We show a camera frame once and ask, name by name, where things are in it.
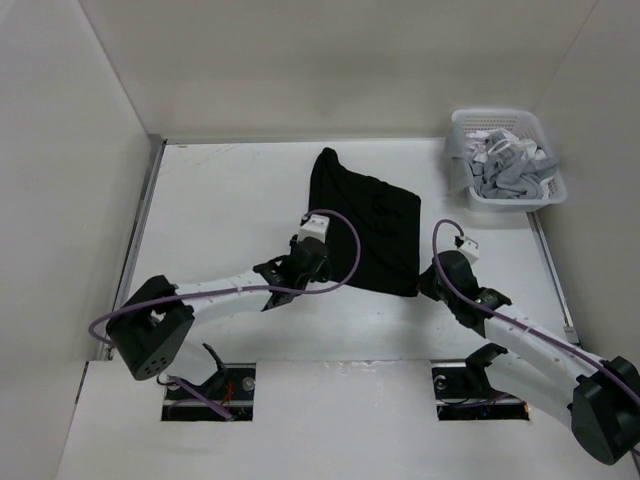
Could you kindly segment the black tank top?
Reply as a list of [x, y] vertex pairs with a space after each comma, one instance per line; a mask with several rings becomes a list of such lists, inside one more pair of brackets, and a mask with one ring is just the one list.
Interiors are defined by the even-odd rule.
[[361, 255], [349, 286], [399, 297], [418, 295], [419, 196], [347, 170], [337, 152], [325, 148], [311, 172], [308, 209], [338, 212], [355, 227]]

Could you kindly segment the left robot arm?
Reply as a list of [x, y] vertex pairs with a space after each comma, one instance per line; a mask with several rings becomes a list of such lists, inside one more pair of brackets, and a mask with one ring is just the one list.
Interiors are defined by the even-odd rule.
[[192, 342], [190, 330], [235, 314], [282, 307], [309, 283], [324, 283], [329, 275], [329, 249], [311, 237], [292, 243], [289, 254], [227, 279], [174, 285], [157, 275], [126, 305], [179, 298], [116, 316], [107, 322], [106, 333], [135, 380], [178, 377], [200, 397], [214, 398], [224, 387], [220, 359], [210, 345]]

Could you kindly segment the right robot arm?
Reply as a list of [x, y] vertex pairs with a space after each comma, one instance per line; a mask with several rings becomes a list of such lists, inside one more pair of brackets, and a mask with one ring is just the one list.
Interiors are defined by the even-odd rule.
[[613, 465], [639, 445], [639, 371], [627, 359], [588, 353], [527, 318], [502, 293], [478, 284], [458, 251], [438, 254], [418, 290], [442, 302], [485, 339], [469, 355], [464, 384], [473, 394], [513, 395], [571, 431], [595, 460]]

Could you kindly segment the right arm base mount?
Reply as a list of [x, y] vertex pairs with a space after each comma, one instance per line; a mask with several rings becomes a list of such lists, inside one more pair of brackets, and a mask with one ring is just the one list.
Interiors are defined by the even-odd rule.
[[530, 420], [524, 401], [478, 380], [464, 363], [435, 363], [431, 373], [440, 421]]

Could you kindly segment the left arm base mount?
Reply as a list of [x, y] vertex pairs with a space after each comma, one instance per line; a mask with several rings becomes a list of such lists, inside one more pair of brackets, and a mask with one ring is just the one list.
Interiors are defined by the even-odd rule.
[[254, 415], [256, 383], [255, 364], [228, 364], [222, 385], [208, 395], [231, 415], [225, 419], [166, 377], [157, 377], [164, 388], [161, 420], [164, 422], [251, 422]]

